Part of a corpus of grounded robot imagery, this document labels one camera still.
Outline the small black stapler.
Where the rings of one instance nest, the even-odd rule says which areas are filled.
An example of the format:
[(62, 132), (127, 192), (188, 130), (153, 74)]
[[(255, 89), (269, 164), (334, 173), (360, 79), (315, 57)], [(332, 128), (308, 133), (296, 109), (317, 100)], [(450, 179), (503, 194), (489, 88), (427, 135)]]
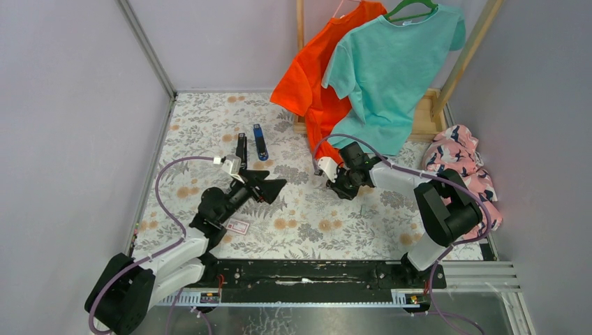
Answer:
[(248, 158), (247, 152), (248, 151), (247, 151), (246, 134), (239, 133), (237, 135), (237, 146), (236, 146), (236, 150), (235, 150), (235, 155), (241, 159), (242, 165), (247, 164), (247, 158)]

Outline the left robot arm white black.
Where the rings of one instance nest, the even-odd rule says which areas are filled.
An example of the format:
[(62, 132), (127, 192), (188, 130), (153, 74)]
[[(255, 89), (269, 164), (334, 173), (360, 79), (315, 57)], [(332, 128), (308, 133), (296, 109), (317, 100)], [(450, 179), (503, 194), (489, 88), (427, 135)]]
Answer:
[(216, 280), (210, 251), (226, 234), (225, 223), (249, 200), (271, 204), (286, 179), (269, 179), (266, 170), (242, 170), (227, 189), (211, 187), (180, 238), (141, 258), (114, 255), (92, 288), (84, 309), (93, 334), (131, 334), (148, 310), (190, 283), (207, 287)]

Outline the blue stapler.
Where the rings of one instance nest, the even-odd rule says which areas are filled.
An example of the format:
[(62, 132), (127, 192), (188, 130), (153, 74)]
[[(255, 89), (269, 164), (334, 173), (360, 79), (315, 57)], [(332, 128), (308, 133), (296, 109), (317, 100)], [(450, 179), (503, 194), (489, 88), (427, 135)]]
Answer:
[(267, 161), (269, 159), (269, 154), (267, 150), (267, 145), (265, 143), (265, 137), (262, 131), (262, 127), (260, 124), (253, 125), (253, 134), (255, 138), (256, 150), (258, 154), (258, 158), (261, 161)]

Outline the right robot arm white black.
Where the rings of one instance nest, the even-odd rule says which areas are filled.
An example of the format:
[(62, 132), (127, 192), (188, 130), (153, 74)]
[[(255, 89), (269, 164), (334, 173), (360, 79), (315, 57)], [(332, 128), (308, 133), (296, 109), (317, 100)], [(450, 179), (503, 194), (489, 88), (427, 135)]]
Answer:
[(483, 220), (479, 198), (454, 170), (434, 174), (401, 167), (379, 153), (368, 155), (358, 142), (340, 149), (339, 155), (341, 163), (323, 156), (314, 164), (316, 174), (327, 177), (327, 187), (339, 198), (352, 200), (362, 186), (368, 186), (414, 199), (424, 234), (401, 259), (400, 277), (409, 287), (425, 282), (427, 269)]

